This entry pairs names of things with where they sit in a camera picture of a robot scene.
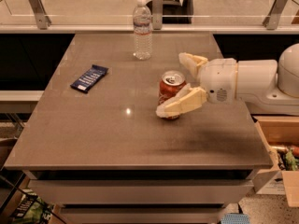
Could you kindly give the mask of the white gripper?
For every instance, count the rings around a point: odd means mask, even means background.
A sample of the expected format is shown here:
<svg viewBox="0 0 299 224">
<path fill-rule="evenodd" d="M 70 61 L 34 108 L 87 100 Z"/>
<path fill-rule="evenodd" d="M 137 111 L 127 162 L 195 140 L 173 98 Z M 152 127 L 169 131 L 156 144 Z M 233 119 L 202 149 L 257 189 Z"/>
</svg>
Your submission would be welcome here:
<svg viewBox="0 0 299 224">
<path fill-rule="evenodd" d="M 209 101 L 230 104 L 235 99 L 237 62 L 233 58 L 214 59 L 181 52 L 179 62 L 199 81 L 200 87 L 185 85 L 174 97 L 156 108 L 160 118 L 176 117 L 200 108 Z"/>
</svg>

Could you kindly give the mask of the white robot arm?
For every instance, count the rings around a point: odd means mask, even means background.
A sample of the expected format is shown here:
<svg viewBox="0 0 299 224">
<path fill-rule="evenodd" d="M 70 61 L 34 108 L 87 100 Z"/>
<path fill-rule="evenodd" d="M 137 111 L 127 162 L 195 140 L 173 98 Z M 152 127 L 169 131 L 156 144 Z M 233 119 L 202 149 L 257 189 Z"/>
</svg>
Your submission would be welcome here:
<svg viewBox="0 0 299 224">
<path fill-rule="evenodd" d="M 270 114 L 299 114 L 299 45 L 285 49 L 277 61 L 208 60 L 182 52 L 179 62 L 199 82 L 186 84 L 174 97 L 156 108 L 160 118 L 176 117 L 206 102 L 230 104 L 235 100 L 251 110 Z"/>
</svg>

